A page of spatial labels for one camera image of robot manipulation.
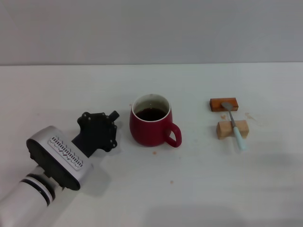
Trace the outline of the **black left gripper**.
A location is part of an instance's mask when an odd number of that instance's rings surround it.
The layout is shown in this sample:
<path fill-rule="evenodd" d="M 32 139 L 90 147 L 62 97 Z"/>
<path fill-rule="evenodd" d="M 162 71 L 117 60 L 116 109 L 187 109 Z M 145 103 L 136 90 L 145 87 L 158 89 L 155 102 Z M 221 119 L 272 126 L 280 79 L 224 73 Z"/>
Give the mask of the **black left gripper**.
<path fill-rule="evenodd" d="M 86 157 L 90 157 L 98 149 L 110 152 L 117 147 L 115 120 L 118 117 L 117 111 L 113 111 L 110 115 L 84 112 L 77 119 L 80 133 L 72 140 L 72 143 Z"/>

